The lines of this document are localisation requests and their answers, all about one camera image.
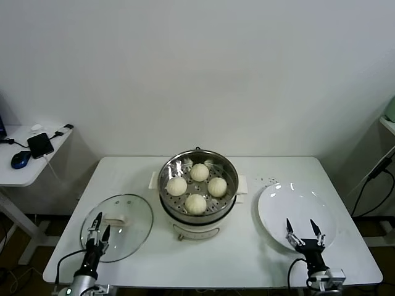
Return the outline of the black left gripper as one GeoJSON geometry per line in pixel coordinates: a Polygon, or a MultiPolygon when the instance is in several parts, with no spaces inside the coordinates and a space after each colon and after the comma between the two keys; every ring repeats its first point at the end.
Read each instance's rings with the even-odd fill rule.
{"type": "Polygon", "coordinates": [[[86,253],[80,267],[80,274],[83,276],[98,277],[97,268],[100,258],[105,254],[109,246],[110,225],[107,225],[104,234],[98,240],[101,220],[102,212],[99,212],[92,225],[88,228],[86,253]]]}

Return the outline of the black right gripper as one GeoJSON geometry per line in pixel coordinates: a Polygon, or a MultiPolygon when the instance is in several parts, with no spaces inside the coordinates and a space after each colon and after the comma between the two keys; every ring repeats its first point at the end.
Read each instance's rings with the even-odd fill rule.
{"type": "Polygon", "coordinates": [[[310,224],[316,239],[300,239],[295,235],[293,227],[287,218],[286,239],[293,247],[296,247],[297,252],[303,254],[307,262],[308,271],[326,271],[328,267],[322,257],[322,252],[325,249],[323,247],[325,245],[325,235],[313,219],[310,219],[310,224]]]}

